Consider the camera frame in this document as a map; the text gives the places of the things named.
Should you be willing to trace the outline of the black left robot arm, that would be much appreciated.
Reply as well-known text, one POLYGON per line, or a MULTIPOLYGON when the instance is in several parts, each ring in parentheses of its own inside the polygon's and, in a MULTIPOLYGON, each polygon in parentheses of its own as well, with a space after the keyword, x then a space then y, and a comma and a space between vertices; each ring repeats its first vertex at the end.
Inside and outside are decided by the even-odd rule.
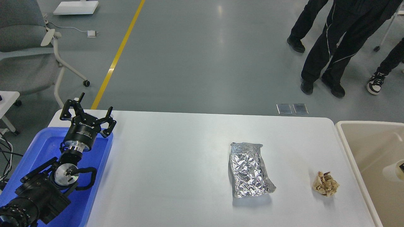
POLYGON ((107 138, 116 121, 109 107, 105 117, 97 118, 86 113, 81 106, 84 97, 68 99, 60 120, 71 126, 60 144, 61 156, 53 157, 21 178, 16 198, 1 207, 2 227, 36 227, 38 221, 48 224, 62 213, 71 201, 73 191, 90 189, 96 181, 95 167, 78 168, 83 153, 91 151, 97 135, 107 138))

